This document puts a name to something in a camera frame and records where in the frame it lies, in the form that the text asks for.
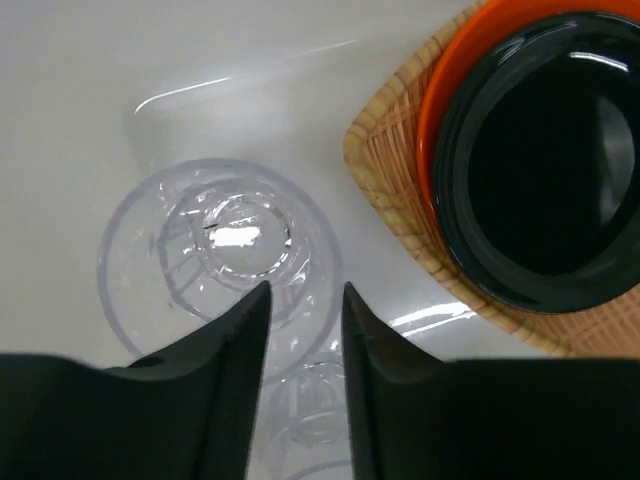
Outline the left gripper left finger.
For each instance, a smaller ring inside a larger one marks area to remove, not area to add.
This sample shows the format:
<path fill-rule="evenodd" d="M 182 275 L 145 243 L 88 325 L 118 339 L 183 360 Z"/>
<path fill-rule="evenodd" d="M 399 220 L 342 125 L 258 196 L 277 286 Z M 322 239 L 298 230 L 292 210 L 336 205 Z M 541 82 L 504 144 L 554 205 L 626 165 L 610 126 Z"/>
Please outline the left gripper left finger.
<path fill-rule="evenodd" d="M 1 358 L 5 479 L 242 479 L 271 321 L 261 283 L 218 319 L 126 367 Z"/>

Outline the woven bamboo basket tray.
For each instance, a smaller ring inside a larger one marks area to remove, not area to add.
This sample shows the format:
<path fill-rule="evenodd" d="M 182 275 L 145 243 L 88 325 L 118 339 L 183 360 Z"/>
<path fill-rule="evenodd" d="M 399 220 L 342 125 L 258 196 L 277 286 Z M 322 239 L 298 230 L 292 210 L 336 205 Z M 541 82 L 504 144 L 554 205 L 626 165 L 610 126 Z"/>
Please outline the woven bamboo basket tray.
<path fill-rule="evenodd" d="M 602 8 L 639 17 L 636 1 L 476 1 L 421 45 L 368 101 L 346 131 L 345 164 L 367 201 L 416 262 L 472 313 L 555 356 L 639 355 L 639 290 L 586 311 L 541 315 L 490 299 L 446 253 L 424 205 L 416 162 L 453 90 L 497 40 L 552 13 Z"/>

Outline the clear plastic cup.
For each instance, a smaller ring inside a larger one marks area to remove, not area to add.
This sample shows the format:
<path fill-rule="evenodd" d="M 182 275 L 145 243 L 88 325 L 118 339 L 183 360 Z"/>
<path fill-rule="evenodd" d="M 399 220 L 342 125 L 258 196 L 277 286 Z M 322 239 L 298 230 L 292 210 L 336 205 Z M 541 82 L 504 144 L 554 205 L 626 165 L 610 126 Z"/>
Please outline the clear plastic cup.
<path fill-rule="evenodd" d="M 316 356 L 264 394 L 247 477 L 353 477 L 339 357 Z"/>
<path fill-rule="evenodd" d="M 116 208 L 97 266 L 106 319 L 136 357 L 268 282 L 270 376 L 329 338 L 342 277 L 337 238 L 317 203 L 275 171 L 232 159 L 188 161 L 144 180 Z"/>

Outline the black round bowl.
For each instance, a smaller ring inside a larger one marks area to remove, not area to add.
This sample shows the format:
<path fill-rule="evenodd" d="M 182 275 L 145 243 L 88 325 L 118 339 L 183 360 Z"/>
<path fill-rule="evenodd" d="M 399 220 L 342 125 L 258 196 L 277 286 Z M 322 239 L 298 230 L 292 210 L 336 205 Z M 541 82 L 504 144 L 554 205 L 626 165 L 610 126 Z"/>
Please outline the black round bowl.
<path fill-rule="evenodd" d="M 433 154 L 455 263 L 518 309 L 571 313 L 639 283 L 639 22 L 597 9 L 500 34 Z"/>

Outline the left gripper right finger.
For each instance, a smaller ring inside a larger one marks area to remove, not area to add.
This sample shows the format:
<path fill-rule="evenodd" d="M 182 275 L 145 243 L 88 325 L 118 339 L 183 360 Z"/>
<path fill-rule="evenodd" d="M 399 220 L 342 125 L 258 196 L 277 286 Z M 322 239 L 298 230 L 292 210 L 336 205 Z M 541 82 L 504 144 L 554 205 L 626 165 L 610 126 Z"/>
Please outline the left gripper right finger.
<path fill-rule="evenodd" d="M 358 479 L 635 479 L 635 360 L 442 361 L 346 285 L 343 358 Z"/>

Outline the orange plastic plate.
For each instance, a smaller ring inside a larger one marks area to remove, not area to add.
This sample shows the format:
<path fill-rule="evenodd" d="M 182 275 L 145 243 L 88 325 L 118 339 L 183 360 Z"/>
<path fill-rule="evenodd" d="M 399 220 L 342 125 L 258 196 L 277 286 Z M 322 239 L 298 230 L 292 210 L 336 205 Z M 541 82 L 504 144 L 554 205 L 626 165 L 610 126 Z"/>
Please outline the orange plastic plate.
<path fill-rule="evenodd" d="M 557 14 L 597 11 L 639 20 L 638 0 L 556 0 L 483 3 L 465 15 L 466 22 L 443 48 L 426 87 L 416 146 L 416 166 L 427 211 L 434 214 L 432 167 L 438 132 L 456 89 L 492 47 L 524 26 Z"/>

